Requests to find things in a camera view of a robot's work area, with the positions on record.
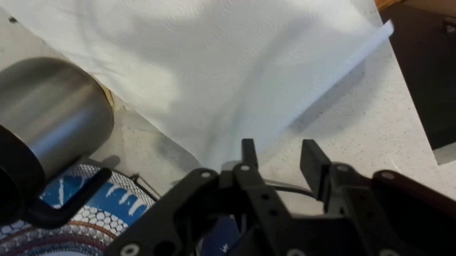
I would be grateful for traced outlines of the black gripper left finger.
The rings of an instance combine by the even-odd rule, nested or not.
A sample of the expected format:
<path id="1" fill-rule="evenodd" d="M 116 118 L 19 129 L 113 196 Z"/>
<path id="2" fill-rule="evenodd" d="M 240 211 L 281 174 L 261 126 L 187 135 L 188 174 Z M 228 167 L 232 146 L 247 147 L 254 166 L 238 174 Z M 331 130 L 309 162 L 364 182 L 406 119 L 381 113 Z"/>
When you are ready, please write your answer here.
<path id="1" fill-rule="evenodd" d="M 245 217 L 245 233 L 231 256 L 287 256 L 279 220 L 285 204 L 258 172 L 252 139 L 241 143 L 241 162 L 217 173 L 197 167 L 167 192 L 104 256 L 191 256 L 221 216 Z"/>

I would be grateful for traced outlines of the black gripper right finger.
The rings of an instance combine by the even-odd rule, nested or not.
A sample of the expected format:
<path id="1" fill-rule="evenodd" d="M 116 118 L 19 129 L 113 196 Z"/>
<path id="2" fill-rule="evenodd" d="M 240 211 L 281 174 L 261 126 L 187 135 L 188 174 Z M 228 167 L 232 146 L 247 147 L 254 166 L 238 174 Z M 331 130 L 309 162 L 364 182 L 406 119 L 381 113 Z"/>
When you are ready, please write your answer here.
<path id="1" fill-rule="evenodd" d="M 324 211 L 349 220 L 368 256 L 456 256 L 456 200 L 392 169 L 372 176 L 304 139 L 301 172 Z"/>

